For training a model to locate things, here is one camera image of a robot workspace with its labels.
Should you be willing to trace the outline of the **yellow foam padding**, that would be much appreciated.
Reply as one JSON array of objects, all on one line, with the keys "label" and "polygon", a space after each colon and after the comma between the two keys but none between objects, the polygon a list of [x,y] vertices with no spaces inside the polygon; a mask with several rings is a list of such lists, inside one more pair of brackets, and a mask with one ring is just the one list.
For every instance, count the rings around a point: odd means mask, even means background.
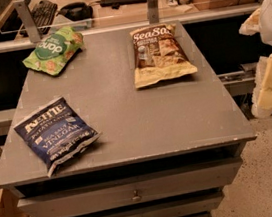
[{"label": "yellow foam padding", "polygon": [[[239,29],[240,34],[253,36],[253,34],[260,33],[260,11],[258,8],[245,20]],[[269,57],[262,56],[258,61],[251,111],[257,118],[266,118],[272,115],[272,54]]]}]

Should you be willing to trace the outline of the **blue Kettle chip bag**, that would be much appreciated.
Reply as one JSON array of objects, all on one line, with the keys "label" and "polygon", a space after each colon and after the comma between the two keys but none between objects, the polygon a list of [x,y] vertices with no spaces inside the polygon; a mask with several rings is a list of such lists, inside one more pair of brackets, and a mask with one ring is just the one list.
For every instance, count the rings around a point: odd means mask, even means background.
[{"label": "blue Kettle chip bag", "polygon": [[45,163],[48,177],[52,177],[57,166],[100,138],[100,133],[87,125],[63,97],[36,109],[14,130]]}]

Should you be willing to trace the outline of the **black keyboard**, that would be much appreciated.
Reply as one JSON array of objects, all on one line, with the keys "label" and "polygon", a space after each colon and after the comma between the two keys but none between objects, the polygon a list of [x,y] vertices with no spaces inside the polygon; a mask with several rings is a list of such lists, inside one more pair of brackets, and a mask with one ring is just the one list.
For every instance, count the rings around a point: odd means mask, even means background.
[{"label": "black keyboard", "polygon": [[31,10],[31,18],[40,33],[43,35],[48,33],[56,13],[57,5],[51,1],[42,0],[34,5]]}]

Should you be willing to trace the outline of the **right metal bracket post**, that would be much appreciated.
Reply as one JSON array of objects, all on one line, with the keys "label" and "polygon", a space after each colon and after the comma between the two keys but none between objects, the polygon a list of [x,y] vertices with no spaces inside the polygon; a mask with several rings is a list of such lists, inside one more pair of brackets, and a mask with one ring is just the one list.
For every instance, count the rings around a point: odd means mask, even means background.
[{"label": "right metal bracket post", "polygon": [[158,0],[147,0],[147,4],[149,23],[158,23],[160,18],[158,10]]}]

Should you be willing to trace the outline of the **grey drawer cabinet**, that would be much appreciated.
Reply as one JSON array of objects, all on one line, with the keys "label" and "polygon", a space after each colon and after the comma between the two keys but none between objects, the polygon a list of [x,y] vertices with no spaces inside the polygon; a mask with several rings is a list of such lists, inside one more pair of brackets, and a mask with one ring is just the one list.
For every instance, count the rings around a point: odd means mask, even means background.
[{"label": "grey drawer cabinet", "polygon": [[[84,51],[59,77],[29,72],[16,120],[61,96],[100,138],[48,177],[44,162],[16,132],[9,132],[0,160],[0,188],[20,202],[183,166],[240,159],[246,142],[253,138],[252,128],[186,30],[176,30],[197,72],[149,89],[135,87],[134,47],[126,29],[86,37]],[[150,202],[222,192],[225,186]],[[79,217],[101,217],[150,202]]]}]

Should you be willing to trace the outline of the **brown sea salt chip bag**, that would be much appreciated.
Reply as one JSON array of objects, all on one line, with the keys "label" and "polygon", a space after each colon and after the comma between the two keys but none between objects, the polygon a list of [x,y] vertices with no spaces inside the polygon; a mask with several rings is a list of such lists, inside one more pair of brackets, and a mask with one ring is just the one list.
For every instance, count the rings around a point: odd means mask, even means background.
[{"label": "brown sea salt chip bag", "polygon": [[175,37],[176,25],[157,24],[133,30],[134,84],[137,89],[197,72]]}]

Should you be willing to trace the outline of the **top grey drawer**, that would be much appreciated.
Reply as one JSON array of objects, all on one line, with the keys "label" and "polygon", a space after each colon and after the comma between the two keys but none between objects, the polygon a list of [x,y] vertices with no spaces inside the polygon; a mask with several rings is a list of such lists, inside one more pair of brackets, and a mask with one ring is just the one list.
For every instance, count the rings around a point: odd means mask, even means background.
[{"label": "top grey drawer", "polygon": [[79,217],[232,183],[242,159],[227,158],[21,199],[31,217]]}]

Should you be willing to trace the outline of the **middle grey drawer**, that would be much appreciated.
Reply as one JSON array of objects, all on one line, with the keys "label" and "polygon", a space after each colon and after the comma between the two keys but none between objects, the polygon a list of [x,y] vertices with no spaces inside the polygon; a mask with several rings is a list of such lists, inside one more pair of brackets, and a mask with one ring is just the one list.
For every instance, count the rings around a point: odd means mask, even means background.
[{"label": "middle grey drawer", "polygon": [[223,196],[222,192],[192,194],[171,201],[150,202],[136,209],[108,213],[100,217],[185,217],[217,208]]}]

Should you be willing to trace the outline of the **left metal bracket post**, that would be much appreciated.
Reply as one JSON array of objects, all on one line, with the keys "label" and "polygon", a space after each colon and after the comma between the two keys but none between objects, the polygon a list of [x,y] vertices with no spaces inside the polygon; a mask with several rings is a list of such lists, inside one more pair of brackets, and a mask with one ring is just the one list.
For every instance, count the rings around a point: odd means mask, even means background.
[{"label": "left metal bracket post", "polygon": [[38,43],[41,41],[41,33],[34,22],[30,9],[26,5],[25,0],[15,0],[13,6],[22,20],[29,40],[33,43]]}]

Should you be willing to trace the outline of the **metal bracket post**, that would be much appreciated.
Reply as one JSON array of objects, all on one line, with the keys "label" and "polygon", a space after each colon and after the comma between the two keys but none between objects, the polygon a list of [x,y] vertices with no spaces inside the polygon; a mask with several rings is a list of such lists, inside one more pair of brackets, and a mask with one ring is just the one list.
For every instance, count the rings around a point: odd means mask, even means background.
[{"label": "metal bracket post", "polygon": [[158,0],[147,0],[147,4],[149,23],[158,23],[160,18],[158,10]]},{"label": "metal bracket post", "polygon": [[41,33],[34,22],[30,9],[26,5],[25,0],[15,0],[13,6],[22,20],[29,40],[33,43],[38,43],[41,41]]}]

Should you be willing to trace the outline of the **green chip bag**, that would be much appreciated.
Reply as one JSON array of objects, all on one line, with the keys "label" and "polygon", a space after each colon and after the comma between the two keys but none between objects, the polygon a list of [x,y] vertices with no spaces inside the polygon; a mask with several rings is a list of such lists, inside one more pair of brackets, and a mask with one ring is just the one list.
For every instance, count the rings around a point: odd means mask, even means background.
[{"label": "green chip bag", "polygon": [[70,58],[82,49],[83,38],[82,33],[74,31],[70,26],[62,27],[45,41],[38,43],[22,63],[28,69],[55,77],[62,72]]}]

